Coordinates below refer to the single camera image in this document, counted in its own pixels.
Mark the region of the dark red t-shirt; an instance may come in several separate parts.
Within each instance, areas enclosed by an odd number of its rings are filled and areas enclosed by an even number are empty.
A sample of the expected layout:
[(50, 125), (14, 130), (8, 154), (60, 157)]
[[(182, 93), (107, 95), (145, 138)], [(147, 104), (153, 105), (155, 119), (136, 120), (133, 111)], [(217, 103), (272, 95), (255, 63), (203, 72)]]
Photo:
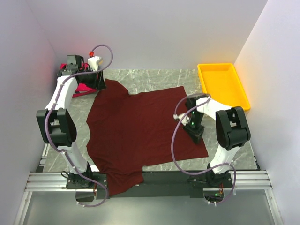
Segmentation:
[(173, 113), (185, 113), (182, 86), (129, 94), (119, 82), (106, 80), (87, 117), (87, 152), (105, 174), (109, 194), (143, 182), (142, 168), (176, 160), (206, 158), (203, 141), (195, 144), (177, 128)]

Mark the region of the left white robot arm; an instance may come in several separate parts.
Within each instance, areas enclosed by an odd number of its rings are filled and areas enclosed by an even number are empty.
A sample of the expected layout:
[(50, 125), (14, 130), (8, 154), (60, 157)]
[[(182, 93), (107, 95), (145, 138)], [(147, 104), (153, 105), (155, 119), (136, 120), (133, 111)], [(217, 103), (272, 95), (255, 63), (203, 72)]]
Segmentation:
[(92, 52), (87, 61), (80, 55), (68, 55), (66, 65), (57, 74), (57, 86), (50, 102), (36, 114), (44, 142), (63, 156), (69, 166), (68, 179), (77, 180), (82, 188), (91, 187), (94, 177), (77, 146), (77, 129), (68, 108), (81, 84), (93, 90), (105, 88), (102, 62)]

